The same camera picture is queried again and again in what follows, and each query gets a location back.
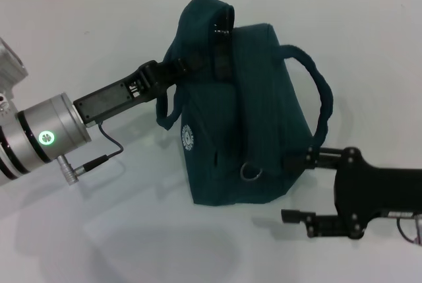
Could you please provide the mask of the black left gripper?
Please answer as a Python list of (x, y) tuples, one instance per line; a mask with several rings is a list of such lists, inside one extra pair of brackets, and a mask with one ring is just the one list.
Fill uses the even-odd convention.
[(205, 61), (200, 56), (161, 63), (149, 61), (129, 76), (75, 100), (73, 105), (85, 126), (91, 127), (138, 104), (156, 99), (176, 80), (204, 65)]

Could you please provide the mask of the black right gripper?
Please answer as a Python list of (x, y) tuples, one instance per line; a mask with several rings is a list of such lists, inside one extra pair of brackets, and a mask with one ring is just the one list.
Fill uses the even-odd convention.
[(290, 150), (282, 158), (282, 168), (285, 172), (336, 170), (338, 215), (281, 209), (282, 222), (303, 223), (309, 238), (361, 239), (375, 218), (413, 219), (421, 214), (421, 170), (373, 166), (354, 147)]

